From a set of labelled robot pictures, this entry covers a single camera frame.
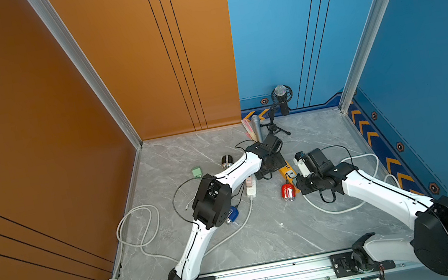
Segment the yellow power strip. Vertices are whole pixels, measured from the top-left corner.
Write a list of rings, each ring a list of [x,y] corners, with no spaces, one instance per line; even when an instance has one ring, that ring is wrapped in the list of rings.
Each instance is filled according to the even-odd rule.
[[[286,183],[293,185],[295,187],[295,192],[299,193],[300,190],[296,187],[296,182],[294,181],[296,179],[297,172],[293,169],[291,164],[286,162],[286,165],[280,168],[279,173],[284,178]]]

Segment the red electric shaver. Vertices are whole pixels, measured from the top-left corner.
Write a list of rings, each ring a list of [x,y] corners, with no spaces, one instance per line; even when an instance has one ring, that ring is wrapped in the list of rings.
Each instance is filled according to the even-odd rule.
[[[284,184],[281,188],[281,197],[284,201],[288,202],[292,202],[295,200],[296,197],[296,189],[295,186],[293,184]]]

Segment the black electric shaver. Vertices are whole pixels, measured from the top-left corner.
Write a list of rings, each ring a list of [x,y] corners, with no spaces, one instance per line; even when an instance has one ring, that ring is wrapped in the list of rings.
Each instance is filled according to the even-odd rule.
[[[227,168],[231,167],[234,164],[233,156],[226,154],[225,156],[223,156],[221,158],[221,163],[222,163],[223,169],[227,169]]]

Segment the green USB charger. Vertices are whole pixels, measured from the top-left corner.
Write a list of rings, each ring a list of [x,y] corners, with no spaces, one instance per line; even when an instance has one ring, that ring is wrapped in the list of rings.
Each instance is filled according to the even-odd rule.
[[[200,167],[195,167],[192,169],[192,174],[195,178],[202,177],[202,169]]]

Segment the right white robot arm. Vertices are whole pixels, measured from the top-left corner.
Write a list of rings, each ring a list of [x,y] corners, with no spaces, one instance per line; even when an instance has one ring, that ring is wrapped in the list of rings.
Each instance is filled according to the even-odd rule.
[[[329,190],[357,198],[410,229],[403,235],[373,232],[363,235],[352,245],[351,270],[366,273],[385,261],[410,261],[448,276],[447,196],[434,199],[404,191],[346,162],[325,173],[298,175],[294,181],[304,195]]]

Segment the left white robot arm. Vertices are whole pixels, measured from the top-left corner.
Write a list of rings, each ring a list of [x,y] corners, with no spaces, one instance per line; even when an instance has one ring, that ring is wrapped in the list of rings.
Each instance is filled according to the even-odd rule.
[[[268,136],[264,142],[247,146],[241,158],[221,173],[201,178],[192,205],[189,240],[168,280],[198,280],[212,235],[229,216],[233,191],[263,168],[276,171],[282,145],[278,137]]]

